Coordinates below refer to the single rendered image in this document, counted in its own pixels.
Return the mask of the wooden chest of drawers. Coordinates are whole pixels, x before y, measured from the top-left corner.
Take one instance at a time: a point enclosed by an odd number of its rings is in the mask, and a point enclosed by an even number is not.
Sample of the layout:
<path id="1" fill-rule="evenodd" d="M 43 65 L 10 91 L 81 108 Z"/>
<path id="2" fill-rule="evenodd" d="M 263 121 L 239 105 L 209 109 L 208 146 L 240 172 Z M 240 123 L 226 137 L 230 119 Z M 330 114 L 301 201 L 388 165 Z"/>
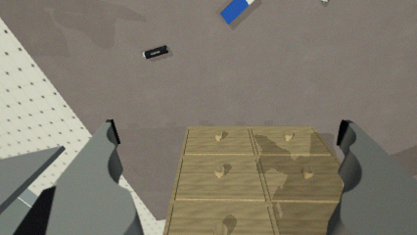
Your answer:
<path id="1" fill-rule="evenodd" d="M 247 127 L 248 131 L 249 131 L 249 134 L 250 134 L 253 150 L 254 150 L 254 155 L 253 156 L 184 155 L 185 148 L 186 148 L 186 143 L 187 143 L 187 138 L 188 138 L 188 133 L 189 133 L 189 128 L 196 128 L 196 127 Z M 327 150 L 330 152 L 331 156 L 259 156 L 257 154 L 255 141 L 254 141 L 254 137 L 253 137 L 253 134 L 252 134 L 252 127 L 311 127 L 313 129 L 313 131 L 316 133 L 316 135 L 318 136 L 318 138 L 321 140 L 321 142 L 324 144 L 324 146 L 327 148 Z M 261 185 L 262 185 L 262 189 L 263 189 L 263 193 L 264 193 L 264 197 L 265 197 L 265 202 L 175 201 L 178 182 L 179 182 L 179 177 L 180 177 L 180 172 L 181 172 L 181 167 L 182 167 L 182 163 L 183 163 L 183 158 L 255 158 L 258 173 L 259 173 L 259 177 L 260 177 L 260 181 L 261 181 Z M 273 208 L 272 208 L 273 206 L 315 206 L 315 207 L 336 207 L 337 206 L 338 203 L 271 202 L 270 198 L 269 198 L 269 194 L 268 194 L 268 190 L 267 190 L 267 187 L 266 187 L 266 183 L 265 183 L 265 179 L 264 179 L 264 176 L 263 176 L 263 172 L 262 172 L 262 168 L 261 168 L 261 165 L 260 165 L 259 158 L 334 158 L 336 160 L 336 162 L 339 164 L 339 166 L 341 166 L 341 164 L 342 164 L 341 161 L 334 154 L 334 152 L 331 150 L 331 148 L 327 145 L 327 143 L 321 137 L 321 135 L 314 128 L 314 126 L 187 126 L 184 141 L 183 141 L 183 146 L 182 146 L 182 150 L 181 150 L 181 155 L 180 155 L 180 159 L 179 159 L 179 164 L 178 164 L 178 168 L 177 168 L 177 172 L 176 172 L 176 176 L 175 176 L 175 181 L 174 181 L 174 185 L 173 185 L 173 190 L 172 190 L 172 194 L 171 194 L 171 198 L 170 198 L 170 203 L 169 203 L 169 207 L 168 207 L 168 212 L 167 212 L 167 216 L 166 216 L 166 221 L 165 221 L 165 225 L 164 225 L 164 230 L 163 230 L 162 235 L 168 235 L 174 204 L 182 204 L 182 205 L 259 205 L 259 206 L 267 206 L 274 235 L 280 235 L 280 233 L 279 233 L 279 229 L 278 229 L 277 222 L 276 222 L 276 219 L 275 219 L 274 211 L 273 211 Z"/>

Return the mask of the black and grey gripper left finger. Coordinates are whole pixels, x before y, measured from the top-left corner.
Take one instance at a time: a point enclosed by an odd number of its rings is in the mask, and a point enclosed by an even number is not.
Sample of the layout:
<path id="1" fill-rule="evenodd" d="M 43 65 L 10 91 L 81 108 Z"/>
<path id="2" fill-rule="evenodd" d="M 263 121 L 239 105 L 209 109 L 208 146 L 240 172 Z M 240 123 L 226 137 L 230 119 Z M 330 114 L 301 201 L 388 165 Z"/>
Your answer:
<path id="1" fill-rule="evenodd" d="M 114 120 L 106 119 L 13 235 L 144 235 L 130 191 L 118 185 L 118 144 Z"/>

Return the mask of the blue and white eraser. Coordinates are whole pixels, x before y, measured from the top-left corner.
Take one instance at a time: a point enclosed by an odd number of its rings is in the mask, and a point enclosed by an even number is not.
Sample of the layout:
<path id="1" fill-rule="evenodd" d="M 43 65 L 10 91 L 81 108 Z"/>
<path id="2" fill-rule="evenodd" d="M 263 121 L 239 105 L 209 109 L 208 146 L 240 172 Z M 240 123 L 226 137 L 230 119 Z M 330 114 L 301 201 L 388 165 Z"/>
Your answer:
<path id="1" fill-rule="evenodd" d="M 231 24 L 254 0 L 233 0 L 220 15 Z"/>

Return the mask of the black aa battery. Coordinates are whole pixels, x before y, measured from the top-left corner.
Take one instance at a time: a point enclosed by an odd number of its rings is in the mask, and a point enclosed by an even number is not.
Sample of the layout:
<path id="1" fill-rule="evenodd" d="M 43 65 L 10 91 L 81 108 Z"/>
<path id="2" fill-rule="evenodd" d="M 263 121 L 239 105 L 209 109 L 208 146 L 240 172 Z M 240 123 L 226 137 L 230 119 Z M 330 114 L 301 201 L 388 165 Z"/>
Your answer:
<path id="1" fill-rule="evenodd" d="M 150 58 L 153 58 L 162 54 L 166 54 L 166 53 L 168 53 L 168 49 L 167 49 L 167 46 L 164 45 L 162 47 L 158 47 L 158 48 L 143 52 L 143 56 L 145 59 L 150 59 Z"/>

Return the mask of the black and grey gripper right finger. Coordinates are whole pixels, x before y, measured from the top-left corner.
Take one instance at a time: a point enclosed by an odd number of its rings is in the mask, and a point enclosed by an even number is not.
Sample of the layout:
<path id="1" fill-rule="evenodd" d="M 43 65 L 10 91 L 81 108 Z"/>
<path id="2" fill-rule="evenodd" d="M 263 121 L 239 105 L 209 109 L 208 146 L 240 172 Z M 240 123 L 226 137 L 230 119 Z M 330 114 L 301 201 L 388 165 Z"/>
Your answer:
<path id="1" fill-rule="evenodd" d="M 344 188 L 326 235 L 417 235 L 417 180 L 351 120 L 337 146 Z"/>

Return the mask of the wooden drawer front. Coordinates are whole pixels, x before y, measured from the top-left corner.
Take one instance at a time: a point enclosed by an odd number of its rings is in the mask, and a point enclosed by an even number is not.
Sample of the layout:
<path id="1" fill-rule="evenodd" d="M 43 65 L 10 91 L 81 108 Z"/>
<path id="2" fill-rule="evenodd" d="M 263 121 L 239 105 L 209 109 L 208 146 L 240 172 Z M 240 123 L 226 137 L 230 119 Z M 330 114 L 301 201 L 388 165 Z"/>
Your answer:
<path id="1" fill-rule="evenodd" d="M 255 158 L 183 158 L 175 201 L 265 202 Z"/>
<path id="2" fill-rule="evenodd" d="M 338 203 L 344 182 L 334 158 L 259 158 L 271 202 Z"/>
<path id="3" fill-rule="evenodd" d="M 274 232 L 267 206 L 174 204 L 168 235 L 274 235 Z"/>
<path id="4" fill-rule="evenodd" d="M 336 207 L 273 206 L 280 235 L 326 235 Z"/>
<path id="5" fill-rule="evenodd" d="M 184 155 L 253 156 L 247 127 L 189 128 Z"/>
<path id="6" fill-rule="evenodd" d="M 252 127 L 259 156 L 331 156 L 311 127 Z"/>

